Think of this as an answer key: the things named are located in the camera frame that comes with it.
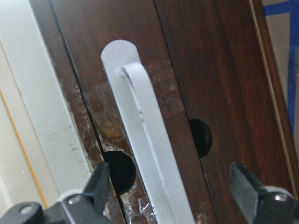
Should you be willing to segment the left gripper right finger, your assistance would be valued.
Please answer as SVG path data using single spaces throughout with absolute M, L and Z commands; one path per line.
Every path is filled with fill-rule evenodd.
M 231 163 L 229 189 L 249 224 L 299 222 L 298 200 L 283 188 L 263 185 L 242 163 Z

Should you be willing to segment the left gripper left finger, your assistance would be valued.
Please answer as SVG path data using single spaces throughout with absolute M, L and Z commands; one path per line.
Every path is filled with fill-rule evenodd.
M 48 209 L 39 203 L 25 202 L 11 207 L 2 224 L 108 224 L 104 209 L 110 194 L 107 163 L 98 164 L 82 193 L 66 196 Z

